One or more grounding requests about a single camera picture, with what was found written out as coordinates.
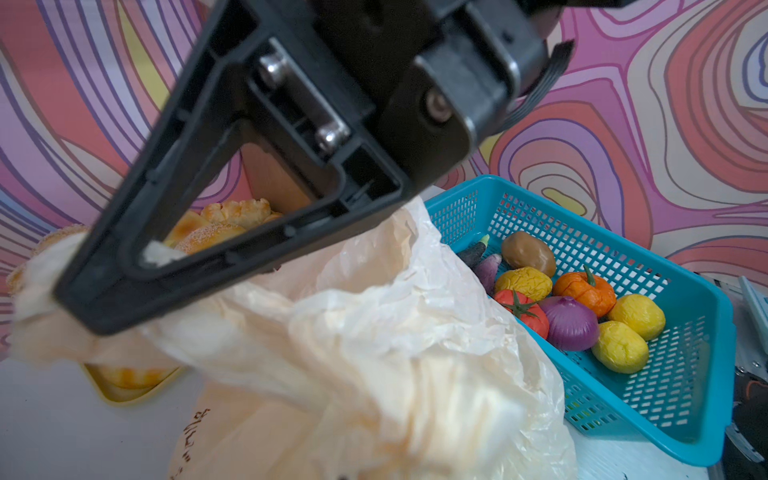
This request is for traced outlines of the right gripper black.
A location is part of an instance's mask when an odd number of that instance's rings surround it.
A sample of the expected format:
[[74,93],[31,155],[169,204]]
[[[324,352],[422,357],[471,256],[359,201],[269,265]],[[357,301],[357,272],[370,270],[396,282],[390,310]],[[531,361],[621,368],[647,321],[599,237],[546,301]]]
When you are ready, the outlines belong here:
[[320,36],[373,100],[372,133],[422,190],[518,124],[563,75],[565,1],[317,1]]

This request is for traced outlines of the translucent beige plastic bag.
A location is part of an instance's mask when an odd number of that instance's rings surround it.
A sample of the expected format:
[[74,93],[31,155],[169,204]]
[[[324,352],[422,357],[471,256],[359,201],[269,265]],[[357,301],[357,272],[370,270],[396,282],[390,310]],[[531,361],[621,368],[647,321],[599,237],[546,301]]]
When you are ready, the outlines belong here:
[[53,295],[85,238],[57,234],[20,270],[10,352],[204,374],[172,479],[578,475],[557,369],[442,243],[421,200],[106,337]]

